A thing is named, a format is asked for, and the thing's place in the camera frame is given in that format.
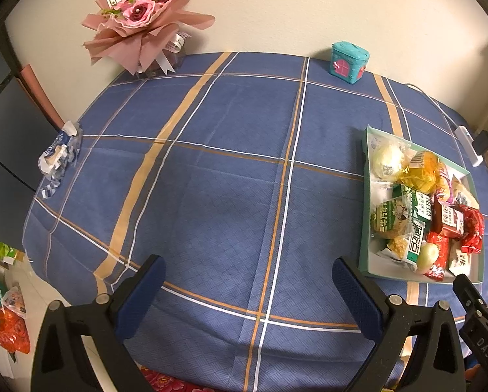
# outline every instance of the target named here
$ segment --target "wall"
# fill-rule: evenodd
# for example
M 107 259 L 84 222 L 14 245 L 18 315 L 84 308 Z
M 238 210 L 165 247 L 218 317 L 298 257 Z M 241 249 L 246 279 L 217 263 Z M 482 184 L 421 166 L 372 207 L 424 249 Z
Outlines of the wall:
M 488 17 L 475 0 L 191 0 L 216 16 L 189 53 L 279 52 L 328 58 L 334 41 L 371 53 L 368 70 L 412 82 L 475 124 L 488 107 Z M 94 0 L 22 0 L 7 28 L 64 119 L 77 119 L 119 72 L 90 66 L 80 26 Z

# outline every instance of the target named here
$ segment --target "snack package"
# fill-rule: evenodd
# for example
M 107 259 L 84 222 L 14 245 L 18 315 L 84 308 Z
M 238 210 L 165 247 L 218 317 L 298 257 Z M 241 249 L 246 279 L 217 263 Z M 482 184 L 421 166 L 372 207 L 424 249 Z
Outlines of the snack package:
M 383 181 L 395 182 L 405 162 L 408 145 L 396 138 L 372 136 L 369 160 L 371 172 Z
M 416 261 L 424 238 L 425 223 L 416 219 L 412 223 L 413 229 L 411 232 L 391 239 L 387 244 L 387 248 L 381 250 L 379 255 L 405 262 L 413 271 L 416 271 Z
M 470 206 L 475 209 L 480 209 L 480 205 L 475 197 L 471 194 L 467 187 L 465 187 L 458 178 L 452 177 L 452 194 L 453 199 L 460 205 Z
M 438 259 L 431 269 L 424 275 L 430 279 L 441 282 L 444 280 L 445 269 L 447 267 L 447 258 L 449 256 L 449 237 L 430 231 L 426 237 L 428 243 L 438 246 Z
M 456 277 L 460 274 L 469 275 L 471 272 L 471 256 L 457 249 L 457 244 L 453 243 L 449 253 L 449 271 Z
M 19 317 L 26 318 L 26 307 L 21 291 L 17 286 L 8 290 L 1 299 L 2 305 L 16 313 Z
M 30 344 L 26 323 L 13 311 L 0 307 L 0 346 L 8 352 L 29 354 Z
M 402 169 L 399 180 L 406 186 L 429 194 L 437 187 L 438 157 L 428 150 L 415 154 L 409 164 Z
M 450 206 L 440 204 L 435 195 L 431 231 L 459 239 L 463 235 L 463 213 Z
M 445 163 L 438 164 L 438 188 L 435 191 L 438 201 L 443 205 L 452 205 L 454 196 L 452 193 L 451 180 Z
M 411 232 L 411 195 L 395 197 L 381 203 L 371 215 L 373 233 L 384 239 L 394 239 Z
M 463 213 L 462 253 L 480 253 L 485 228 L 483 216 L 478 209 L 466 205 L 458 205 L 458 208 Z
M 395 184 L 393 186 L 393 197 L 403 196 L 404 194 L 411 195 L 412 217 L 420 221 L 428 223 L 431 221 L 431 199 L 426 194 L 418 192 L 405 184 Z

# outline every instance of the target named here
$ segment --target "pink wrapping paper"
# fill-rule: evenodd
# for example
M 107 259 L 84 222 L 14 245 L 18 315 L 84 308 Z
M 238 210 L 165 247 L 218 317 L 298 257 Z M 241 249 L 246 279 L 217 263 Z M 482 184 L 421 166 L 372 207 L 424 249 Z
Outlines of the pink wrapping paper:
M 214 17 L 183 10 L 189 0 L 171 0 L 151 16 L 147 26 L 126 27 L 115 19 L 102 14 L 88 14 L 83 26 L 97 31 L 93 40 L 86 41 L 84 47 L 89 51 L 91 63 L 103 57 L 110 57 L 125 67 L 132 75 L 138 66 L 146 70 L 167 42 L 178 32 L 179 24 L 184 23 L 204 30 L 214 23 Z M 107 0 L 97 0 L 97 5 L 109 8 Z

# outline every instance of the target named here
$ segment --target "cable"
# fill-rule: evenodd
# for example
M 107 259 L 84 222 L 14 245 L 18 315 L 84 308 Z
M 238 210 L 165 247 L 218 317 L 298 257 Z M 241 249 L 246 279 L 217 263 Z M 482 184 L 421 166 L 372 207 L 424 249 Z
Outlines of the cable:
M 451 119 L 451 117 L 447 113 L 444 112 L 444 110 L 440 107 L 440 105 L 435 100 L 433 100 L 431 97 L 429 97 L 429 95 L 424 90 L 422 90 L 420 87 L 417 87 L 415 84 L 404 84 L 404 85 L 406 85 L 408 87 L 415 88 L 416 90 L 420 91 L 420 93 L 425 95 L 429 99 L 429 101 L 431 103 L 433 103 L 434 106 L 436 106 L 440 112 L 442 112 L 443 116 L 445 116 L 446 119 L 449 120 L 451 122 L 451 124 L 453 124 L 455 126 L 455 128 L 459 127 L 459 125 L 455 121 L 453 121 Z

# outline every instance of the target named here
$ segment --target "white tile floor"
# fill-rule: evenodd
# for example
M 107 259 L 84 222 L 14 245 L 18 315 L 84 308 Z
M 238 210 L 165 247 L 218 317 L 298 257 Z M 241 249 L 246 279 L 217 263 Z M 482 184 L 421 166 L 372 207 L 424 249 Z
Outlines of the white tile floor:
M 21 288 L 26 306 L 26 327 L 28 328 L 31 342 L 29 354 L 16 352 L 16 363 L 9 359 L 11 372 L 13 373 L 13 378 L 9 379 L 9 384 L 14 391 L 29 392 L 35 346 L 48 304 L 53 300 L 61 300 L 67 306 L 69 306 L 69 303 L 56 289 L 35 274 L 27 258 L 24 258 L 23 262 L 16 261 L 11 269 L 6 271 L 5 282 L 8 287 L 18 284 Z M 90 337 L 83 337 L 83 341 L 102 389 L 104 392 L 116 392 L 117 389 L 112 384 L 104 365 L 98 357 L 93 340 Z

